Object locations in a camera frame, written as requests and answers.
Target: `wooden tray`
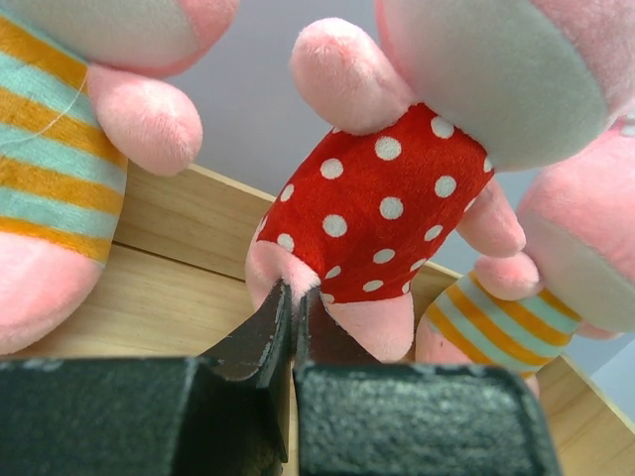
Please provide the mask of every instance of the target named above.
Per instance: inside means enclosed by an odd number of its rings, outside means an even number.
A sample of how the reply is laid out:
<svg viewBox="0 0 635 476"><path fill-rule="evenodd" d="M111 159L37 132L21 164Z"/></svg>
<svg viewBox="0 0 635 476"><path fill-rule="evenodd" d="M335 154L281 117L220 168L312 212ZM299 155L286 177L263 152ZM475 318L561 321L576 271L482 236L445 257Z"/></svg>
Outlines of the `wooden tray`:
<svg viewBox="0 0 635 476"><path fill-rule="evenodd" d="M244 257L273 197L192 166L156 178L131 166L110 263L86 303L21 356L195 355L252 312ZM425 265L417 315L458 274ZM635 425L566 356L539 374L567 476L635 475ZM292 461L297 474L292 399Z"/></svg>

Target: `plush toy leg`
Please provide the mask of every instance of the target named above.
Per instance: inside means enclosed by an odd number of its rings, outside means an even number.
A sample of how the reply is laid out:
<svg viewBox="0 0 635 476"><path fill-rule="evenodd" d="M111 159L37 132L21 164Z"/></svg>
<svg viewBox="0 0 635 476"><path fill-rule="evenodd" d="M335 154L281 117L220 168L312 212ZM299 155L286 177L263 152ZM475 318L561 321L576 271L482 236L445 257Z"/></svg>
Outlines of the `plush toy leg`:
<svg viewBox="0 0 635 476"><path fill-rule="evenodd" d="M415 317L410 293L386 300L328 304L326 308L376 359L398 361L412 347Z"/></svg>
<svg viewBox="0 0 635 476"><path fill-rule="evenodd" d="M426 364L471 364L472 361L454 344L438 332L434 332L426 315L421 319L415 336L415 360ZM540 396L540 387L536 376L525 379L530 390Z"/></svg>
<svg viewBox="0 0 635 476"><path fill-rule="evenodd" d="M282 279L292 290L293 305L311 288L319 285L318 275L305 263L276 243L251 240L245 266L245 283L255 309L258 309L274 284Z"/></svg>
<svg viewBox="0 0 635 476"><path fill-rule="evenodd" d="M2 232L0 270L0 354L21 350L60 325L101 274L70 250Z"/></svg>

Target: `red fabric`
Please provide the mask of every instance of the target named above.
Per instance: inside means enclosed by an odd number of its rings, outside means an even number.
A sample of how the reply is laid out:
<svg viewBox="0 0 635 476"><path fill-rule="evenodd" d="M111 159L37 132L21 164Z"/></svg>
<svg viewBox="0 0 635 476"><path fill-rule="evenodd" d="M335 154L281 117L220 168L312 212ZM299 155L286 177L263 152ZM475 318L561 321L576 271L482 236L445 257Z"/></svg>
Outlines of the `red fabric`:
<svg viewBox="0 0 635 476"><path fill-rule="evenodd" d="M401 147L400 153L395 146ZM326 161L330 167L325 177L321 170ZM335 302L396 298L408 291L417 273L413 265L423 265L435 254L491 180L494 172L488 166L478 143L423 104L376 134L331 131L287 182L258 240L293 250L317 273L322 292ZM403 204L401 214L399 206L392 207L390 219L381 212L387 197ZM394 199L388 201L395 205ZM325 221L345 222L345 233L329 236ZM429 230L439 226L441 233L430 239ZM336 231L339 235L344 230L339 226ZM380 262L394 256L378 264L374 256L382 250L392 252L383 253ZM335 267L341 271L333 277L335 272L329 271Z"/></svg>

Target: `stuffed animal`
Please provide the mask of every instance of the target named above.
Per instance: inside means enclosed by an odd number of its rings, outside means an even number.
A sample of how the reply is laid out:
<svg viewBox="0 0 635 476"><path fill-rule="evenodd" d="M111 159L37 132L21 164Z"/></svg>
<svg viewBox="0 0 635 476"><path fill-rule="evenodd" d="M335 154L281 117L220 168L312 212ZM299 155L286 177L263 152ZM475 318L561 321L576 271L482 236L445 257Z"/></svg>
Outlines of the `stuffed animal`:
<svg viewBox="0 0 635 476"><path fill-rule="evenodd" d="M320 286L392 361L413 342L411 280L453 229L490 256L523 247L518 226L492 225L515 224L494 173L569 158L624 113L635 4L377 0L376 20L381 48L340 19L297 39L297 88L333 128L256 230L246 281L255 306L279 279L294 303Z"/></svg>
<svg viewBox="0 0 635 476"><path fill-rule="evenodd" d="M99 279L128 159L172 176L198 154L197 62L238 0L0 0L0 353L49 333Z"/></svg>
<svg viewBox="0 0 635 476"><path fill-rule="evenodd" d="M417 329L420 362L503 366L528 379L575 333L635 331L635 139L621 120L534 179L519 208L524 251L482 257Z"/></svg>

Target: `pink plush arm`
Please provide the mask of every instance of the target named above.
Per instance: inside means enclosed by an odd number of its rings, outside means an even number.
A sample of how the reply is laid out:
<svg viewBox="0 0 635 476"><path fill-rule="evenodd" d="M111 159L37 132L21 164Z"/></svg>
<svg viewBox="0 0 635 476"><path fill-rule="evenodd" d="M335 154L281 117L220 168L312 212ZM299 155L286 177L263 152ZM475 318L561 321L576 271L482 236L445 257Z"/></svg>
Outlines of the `pink plush arm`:
<svg viewBox="0 0 635 476"><path fill-rule="evenodd" d="M514 256L526 244L523 228L496 179L467 209L456 231L477 252L495 258Z"/></svg>
<svg viewBox="0 0 635 476"><path fill-rule="evenodd" d="M314 111L351 134L393 124L414 101L410 87L375 42L337 18L302 30L291 69L298 92Z"/></svg>
<svg viewBox="0 0 635 476"><path fill-rule="evenodd" d="M576 333L587 339L595 340L612 340L624 335L623 332L611 332L610 330L600 329L588 322L583 322Z"/></svg>
<svg viewBox="0 0 635 476"><path fill-rule="evenodd" d="M188 97L175 87L92 64L88 94L106 136L147 171L173 176L198 155L200 118Z"/></svg>
<svg viewBox="0 0 635 476"><path fill-rule="evenodd" d="M538 268L522 251L511 258L481 257L474 272L490 294L503 300L530 298L543 289Z"/></svg>

